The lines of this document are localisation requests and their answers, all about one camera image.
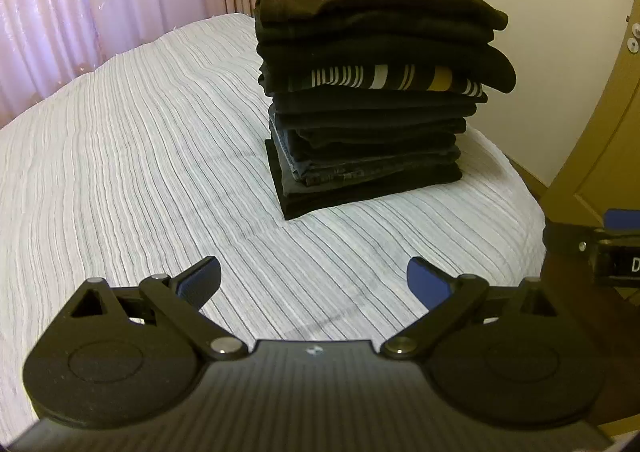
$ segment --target striped bedspread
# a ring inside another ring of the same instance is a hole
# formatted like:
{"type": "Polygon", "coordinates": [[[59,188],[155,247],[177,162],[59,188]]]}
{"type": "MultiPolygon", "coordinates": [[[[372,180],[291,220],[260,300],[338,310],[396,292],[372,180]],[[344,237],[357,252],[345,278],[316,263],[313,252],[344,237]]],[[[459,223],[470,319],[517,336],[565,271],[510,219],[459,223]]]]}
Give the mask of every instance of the striped bedspread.
{"type": "Polygon", "coordinates": [[[250,346],[379,346],[426,312],[406,286],[414,255],[492,284],[539,272],[542,212],[472,129],[460,182],[285,222],[255,44],[248,16],[185,26],[0,130],[0,442],[33,421],[22,363],[88,276],[131,286],[215,255],[222,287],[204,313],[250,346]]]}

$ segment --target triangular hole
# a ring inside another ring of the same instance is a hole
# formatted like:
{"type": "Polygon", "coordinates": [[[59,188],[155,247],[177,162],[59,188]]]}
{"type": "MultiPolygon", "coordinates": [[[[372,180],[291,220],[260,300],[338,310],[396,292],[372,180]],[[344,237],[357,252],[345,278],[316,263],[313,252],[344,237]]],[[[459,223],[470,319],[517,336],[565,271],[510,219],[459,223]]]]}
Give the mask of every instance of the triangular hole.
{"type": "Polygon", "coordinates": [[[94,315],[102,315],[102,302],[100,302],[100,296],[94,290],[90,289],[84,294],[84,297],[79,302],[76,309],[71,316],[73,318],[91,317],[94,315]]]}

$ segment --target baseboard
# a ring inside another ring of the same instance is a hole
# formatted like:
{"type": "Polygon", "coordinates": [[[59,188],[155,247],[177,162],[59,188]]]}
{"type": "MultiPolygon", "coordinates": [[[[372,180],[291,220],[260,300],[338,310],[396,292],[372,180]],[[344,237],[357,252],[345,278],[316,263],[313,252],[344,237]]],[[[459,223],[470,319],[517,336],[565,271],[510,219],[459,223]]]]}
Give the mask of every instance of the baseboard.
{"type": "Polygon", "coordinates": [[[520,174],[520,177],[529,189],[529,192],[531,192],[531,195],[536,198],[536,201],[540,201],[540,198],[545,194],[548,187],[527,169],[517,164],[515,161],[513,161],[513,159],[509,158],[509,156],[507,156],[507,158],[513,165],[514,169],[518,171],[518,174],[520,174]]]}

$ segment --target bed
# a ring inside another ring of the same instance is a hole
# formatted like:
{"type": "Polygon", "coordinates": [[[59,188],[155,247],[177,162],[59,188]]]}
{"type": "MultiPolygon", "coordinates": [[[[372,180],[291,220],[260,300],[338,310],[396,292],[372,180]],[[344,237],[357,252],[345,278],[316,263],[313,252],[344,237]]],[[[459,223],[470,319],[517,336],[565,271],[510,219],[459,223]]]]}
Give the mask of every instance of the bed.
{"type": "Polygon", "coordinates": [[[544,217],[501,151],[470,128],[465,177],[284,221],[251,17],[169,32],[73,80],[0,130],[0,442],[34,415],[21,367],[89,276],[131,286],[203,256],[222,265],[204,313],[256,339],[371,339],[425,312],[421,255],[515,285],[540,271],[544,217]]]}

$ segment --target white striped fabric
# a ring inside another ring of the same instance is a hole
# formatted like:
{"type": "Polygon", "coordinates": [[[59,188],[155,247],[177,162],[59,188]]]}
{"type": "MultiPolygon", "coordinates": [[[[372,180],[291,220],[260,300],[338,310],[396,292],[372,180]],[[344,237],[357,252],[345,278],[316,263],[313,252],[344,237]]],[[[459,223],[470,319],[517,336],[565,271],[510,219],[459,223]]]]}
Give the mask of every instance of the white striped fabric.
{"type": "Polygon", "coordinates": [[[132,286],[205,255],[204,313],[255,339],[372,339],[425,313],[422,255],[516,284],[539,272],[543,215],[501,152],[460,136],[465,177],[285,222],[264,149],[253,19],[169,32],[73,80],[0,130],[0,442],[33,415],[20,370],[88,276],[132,286]]]}

